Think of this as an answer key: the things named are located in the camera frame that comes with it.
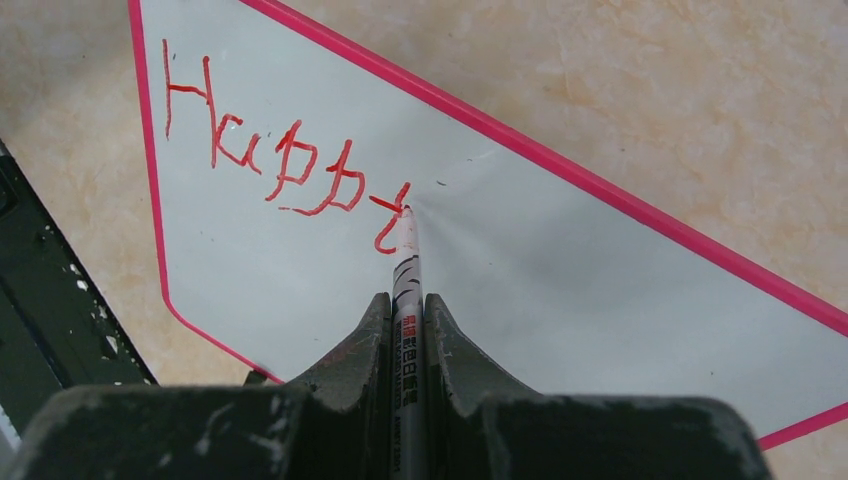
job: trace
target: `written word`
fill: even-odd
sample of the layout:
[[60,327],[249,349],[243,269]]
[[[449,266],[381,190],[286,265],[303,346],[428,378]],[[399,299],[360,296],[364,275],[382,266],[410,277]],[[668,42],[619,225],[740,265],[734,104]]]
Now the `written word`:
[[[250,137],[250,141],[247,143],[244,154],[242,154],[241,158],[234,155],[221,143],[227,125],[232,122],[241,126],[244,123],[244,120],[229,112],[224,113],[219,118],[219,112],[215,110],[215,98],[212,94],[212,76],[209,70],[209,56],[204,56],[201,62],[204,79],[204,85],[202,88],[193,85],[177,84],[171,81],[170,62],[172,58],[168,55],[168,41],[166,39],[162,39],[162,58],[165,64],[165,112],[167,115],[167,118],[165,119],[165,138],[170,139],[171,135],[171,121],[173,117],[171,112],[171,95],[175,92],[196,95],[206,102],[206,107],[209,110],[209,128],[212,133],[211,167],[213,169],[217,167],[218,155],[221,154],[236,165],[245,167],[256,175],[263,175],[263,171],[253,160],[253,154],[261,140],[261,136],[258,133],[254,133],[253,136]],[[302,123],[303,122],[300,120],[296,120],[274,147],[274,152],[280,154],[280,167],[279,173],[277,173],[276,176],[276,187],[272,192],[265,196],[266,202],[276,201],[277,198],[282,195],[283,188],[287,184],[302,186],[309,180],[313,169],[318,163],[318,147],[297,139],[297,131],[300,129]],[[363,172],[347,168],[348,157],[350,156],[352,148],[353,140],[345,140],[342,151],[335,163],[324,169],[325,172],[333,174],[333,183],[330,187],[330,192],[318,205],[314,205],[311,208],[293,208],[280,205],[277,208],[279,210],[292,211],[306,217],[319,215],[321,212],[330,207],[339,208],[345,212],[350,212],[356,208],[365,193],[365,174]],[[297,176],[291,174],[288,170],[289,157],[293,149],[301,150],[309,154],[309,161],[306,163],[303,171]],[[339,201],[336,198],[343,179],[350,179],[351,181],[358,182],[356,193],[347,202]],[[390,255],[396,250],[395,247],[385,247],[383,245],[383,241],[392,231],[403,212],[403,200],[406,197],[407,192],[409,192],[410,186],[409,182],[404,183],[395,196],[393,202],[388,202],[373,195],[368,197],[368,199],[374,204],[387,208],[392,212],[392,216],[386,223],[386,226],[383,227],[383,229],[380,230],[374,238],[374,248],[382,254]]]

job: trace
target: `marble floor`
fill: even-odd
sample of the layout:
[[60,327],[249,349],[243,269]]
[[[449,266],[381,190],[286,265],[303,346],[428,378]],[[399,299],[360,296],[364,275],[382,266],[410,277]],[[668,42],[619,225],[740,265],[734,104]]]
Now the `marble floor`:
[[[285,3],[848,309],[841,0]],[[157,378],[240,382],[161,301],[125,2],[0,2],[0,137]],[[848,421],[767,457],[848,478]]]

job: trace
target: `tiled floor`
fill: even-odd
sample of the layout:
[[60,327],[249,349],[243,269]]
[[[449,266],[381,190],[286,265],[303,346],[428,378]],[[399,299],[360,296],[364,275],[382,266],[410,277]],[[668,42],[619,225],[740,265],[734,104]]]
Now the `tiled floor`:
[[[288,3],[848,308],[840,0]],[[162,383],[236,383],[161,301],[126,10],[0,3],[0,137]],[[848,422],[768,457],[848,478]]]

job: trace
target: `white board surface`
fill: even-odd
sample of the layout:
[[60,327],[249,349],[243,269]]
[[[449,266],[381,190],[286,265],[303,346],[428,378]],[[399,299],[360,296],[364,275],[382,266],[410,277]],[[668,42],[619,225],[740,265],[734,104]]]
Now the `white board surface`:
[[[311,366],[391,289],[392,259],[374,243],[393,212],[369,196],[392,203],[408,182],[424,290],[532,388],[706,395],[760,436],[848,399],[841,333],[279,19],[223,0],[144,1],[140,13],[166,301],[277,377]],[[166,65],[172,85],[207,95],[205,56],[215,117],[197,92],[171,90],[166,136]],[[226,114],[242,123],[225,125],[220,144],[241,159],[257,134],[261,174],[221,150],[212,168]],[[266,200],[278,185],[275,147],[296,122],[288,174],[303,173],[310,146],[314,169]],[[346,168],[364,176],[353,208],[281,210],[326,201],[326,168],[348,140]],[[334,200],[347,204],[359,186],[341,177]]]

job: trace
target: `whiteboard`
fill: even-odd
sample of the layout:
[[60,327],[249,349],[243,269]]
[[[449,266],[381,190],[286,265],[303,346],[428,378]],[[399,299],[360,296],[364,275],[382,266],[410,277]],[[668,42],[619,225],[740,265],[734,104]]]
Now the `whiteboard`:
[[165,302],[250,365],[350,333],[408,203],[424,290],[536,390],[706,395],[764,446],[848,416],[844,312],[277,2],[130,7]]

